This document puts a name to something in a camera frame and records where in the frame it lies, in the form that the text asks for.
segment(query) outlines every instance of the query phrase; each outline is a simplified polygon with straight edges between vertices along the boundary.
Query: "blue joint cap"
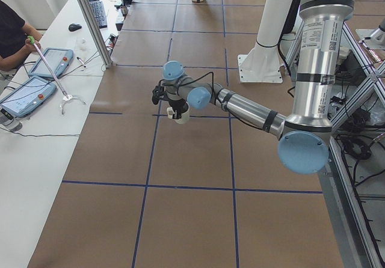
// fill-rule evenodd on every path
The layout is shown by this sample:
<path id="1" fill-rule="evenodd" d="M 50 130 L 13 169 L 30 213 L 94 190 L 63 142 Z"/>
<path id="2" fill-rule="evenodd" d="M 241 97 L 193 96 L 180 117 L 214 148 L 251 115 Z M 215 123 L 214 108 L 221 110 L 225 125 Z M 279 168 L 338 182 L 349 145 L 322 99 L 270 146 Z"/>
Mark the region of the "blue joint cap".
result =
<path id="1" fill-rule="evenodd" d="M 208 105 L 208 103 L 210 103 L 210 99 L 211 94 L 207 89 L 197 87 L 188 93 L 187 103 L 197 110 L 202 110 Z"/>
<path id="2" fill-rule="evenodd" d="M 291 131 L 279 140 L 278 156 L 291 171 L 311 174 L 325 166 L 329 152 L 325 142 L 313 133 Z"/>
<path id="3" fill-rule="evenodd" d="M 167 81 L 179 79 L 184 73 L 185 70 L 178 61 L 169 61 L 163 66 L 163 78 Z"/>

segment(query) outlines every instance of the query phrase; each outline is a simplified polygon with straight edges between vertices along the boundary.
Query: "person's arm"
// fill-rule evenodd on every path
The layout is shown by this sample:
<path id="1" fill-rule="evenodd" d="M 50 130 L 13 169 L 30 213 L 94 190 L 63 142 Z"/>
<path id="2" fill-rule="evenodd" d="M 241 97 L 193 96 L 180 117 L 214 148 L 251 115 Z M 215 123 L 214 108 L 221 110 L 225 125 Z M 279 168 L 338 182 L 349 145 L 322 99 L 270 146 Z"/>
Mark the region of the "person's arm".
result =
<path id="1" fill-rule="evenodd" d="M 10 55 L 6 58 L 0 56 L 0 70 L 6 72 L 12 70 L 13 68 L 23 63 L 28 55 L 34 51 L 36 51 L 35 47 L 31 44 L 29 39 L 26 39 L 25 45 L 22 46 L 21 49 L 13 55 Z"/>
<path id="2" fill-rule="evenodd" d="M 36 30 L 33 26 L 31 26 L 30 24 L 28 23 L 25 23 L 24 26 L 22 27 L 22 30 L 24 33 L 26 33 L 27 35 L 31 35 L 35 38 L 35 40 L 37 41 L 40 41 L 40 39 L 42 38 L 42 34 L 39 33 L 38 30 Z"/>

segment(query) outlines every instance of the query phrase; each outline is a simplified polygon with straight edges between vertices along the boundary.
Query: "hand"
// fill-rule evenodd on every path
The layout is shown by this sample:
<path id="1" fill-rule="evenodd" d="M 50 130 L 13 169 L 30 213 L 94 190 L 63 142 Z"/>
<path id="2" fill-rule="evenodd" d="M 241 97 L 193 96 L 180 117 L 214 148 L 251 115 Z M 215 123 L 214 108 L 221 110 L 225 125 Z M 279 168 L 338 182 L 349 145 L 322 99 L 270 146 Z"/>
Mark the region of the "hand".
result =
<path id="1" fill-rule="evenodd" d="M 40 45 L 40 43 L 39 43 L 38 41 L 35 41 L 35 44 L 37 45 L 37 47 L 38 47 L 39 49 L 42 48 L 42 46 Z M 30 52 L 30 53 L 36 51 L 35 46 L 34 46 L 33 44 L 31 44 L 31 40 L 28 39 L 28 38 L 25 39 L 25 48 L 26 48 L 27 51 Z"/>

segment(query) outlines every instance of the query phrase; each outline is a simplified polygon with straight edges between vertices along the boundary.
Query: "computer mouse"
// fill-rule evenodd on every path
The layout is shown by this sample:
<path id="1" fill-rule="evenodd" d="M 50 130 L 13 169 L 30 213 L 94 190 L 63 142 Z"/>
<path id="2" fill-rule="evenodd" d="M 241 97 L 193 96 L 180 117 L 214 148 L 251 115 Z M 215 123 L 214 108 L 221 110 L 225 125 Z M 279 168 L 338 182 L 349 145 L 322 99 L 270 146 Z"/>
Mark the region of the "computer mouse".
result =
<path id="1" fill-rule="evenodd" d="M 68 30 L 70 32 L 75 32 L 82 28 L 82 25 L 80 23 L 72 23 L 68 26 Z"/>

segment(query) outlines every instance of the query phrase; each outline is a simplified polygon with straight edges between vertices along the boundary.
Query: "table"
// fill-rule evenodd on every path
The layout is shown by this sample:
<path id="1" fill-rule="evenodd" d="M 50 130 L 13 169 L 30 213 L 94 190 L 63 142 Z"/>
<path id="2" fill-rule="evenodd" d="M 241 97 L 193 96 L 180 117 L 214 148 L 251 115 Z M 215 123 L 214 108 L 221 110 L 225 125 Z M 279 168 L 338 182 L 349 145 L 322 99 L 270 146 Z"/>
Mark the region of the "table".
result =
<path id="1" fill-rule="evenodd" d="M 108 17 L 108 27 L 101 29 L 102 37 L 117 35 L 115 0 L 102 0 Z M 70 23 L 80 23 L 82 29 L 69 32 Z M 75 57 L 66 72 L 79 66 L 77 56 L 88 59 L 97 51 L 76 0 L 68 0 L 40 41 L 43 48 L 61 47 L 74 50 Z M 31 54 L 28 61 L 38 55 Z M 88 115 L 97 88 L 104 74 L 100 57 L 77 69 L 60 81 L 70 94 L 80 95 L 86 105 L 75 101 L 65 106 L 65 116 L 59 105 L 63 95 L 58 90 L 28 118 L 21 120 L 24 135 L 78 135 Z M 28 79 L 21 68 L 13 81 Z M 1 97 L 10 93 L 5 90 Z M 68 137 L 22 137 L 0 130 L 0 266 L 26 267 L 46 222 L 64 172 L 78 141 Z"/>

